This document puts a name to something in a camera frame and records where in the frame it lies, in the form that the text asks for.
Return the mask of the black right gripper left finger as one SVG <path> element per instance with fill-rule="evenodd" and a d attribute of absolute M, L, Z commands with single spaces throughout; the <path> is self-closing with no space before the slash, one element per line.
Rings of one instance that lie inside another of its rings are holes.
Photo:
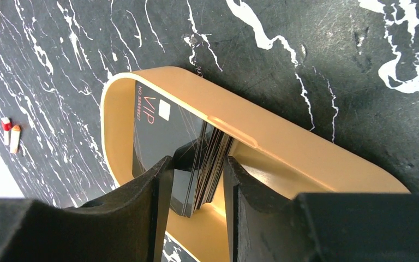
<path fill-rule="evenodd" d="M 0 199 L 0 261 L 161 261 L 173 171 L 166 156 L 80 207 Z"/>

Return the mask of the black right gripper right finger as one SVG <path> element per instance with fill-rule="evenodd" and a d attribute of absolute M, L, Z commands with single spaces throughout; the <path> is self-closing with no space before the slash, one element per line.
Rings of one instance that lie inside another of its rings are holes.
<path fill-rule="evenodd" d="M 234 158 L 223 164 L 231 261 L 419 261 L 419 195 L 288 199 Z"/>

